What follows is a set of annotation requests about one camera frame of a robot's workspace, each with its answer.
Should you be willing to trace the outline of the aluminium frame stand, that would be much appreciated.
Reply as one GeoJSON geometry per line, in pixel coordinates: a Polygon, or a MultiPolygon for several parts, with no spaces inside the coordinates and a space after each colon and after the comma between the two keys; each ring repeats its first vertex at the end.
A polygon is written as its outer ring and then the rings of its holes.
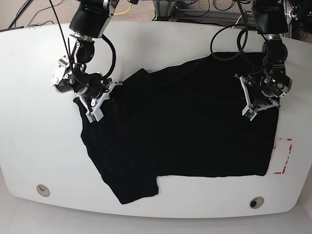
{"type": "Polygon", "coordinates": [[[192,9],[196,0],[154,0],[155,19],[159,21],[189,21],[238,24],[246,18],[248,24],[261,33],[280,34],[291,38],[292,17],[295,15],[288,0],[206,0],[203,10],[192,9]]]}

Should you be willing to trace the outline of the black t-shirt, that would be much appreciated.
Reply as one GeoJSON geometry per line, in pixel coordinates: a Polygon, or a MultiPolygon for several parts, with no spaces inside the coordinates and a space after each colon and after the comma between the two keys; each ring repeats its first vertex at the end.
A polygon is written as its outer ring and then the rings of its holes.
{"type": "Polygon", "coordinates": [[[149,73],[140,69],[101,105],[92,123],[78,98],[81,139],[121,204],[158,194],[159,176],[264,176],[278,108],[242,116],[244,92],[235,74],[254,72],[261,53],[222,62],[212,56],[149,73]]]}

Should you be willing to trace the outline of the red tape rectangle marking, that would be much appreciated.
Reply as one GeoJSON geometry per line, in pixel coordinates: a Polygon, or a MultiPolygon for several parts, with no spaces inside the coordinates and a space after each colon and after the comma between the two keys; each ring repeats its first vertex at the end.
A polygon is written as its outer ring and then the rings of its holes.
{"type": "Polygon", "coordinates": [[[284,174],[291,155],[292,138],[277,138],[272,152],[270,167],[275,175],[284,174]]]}

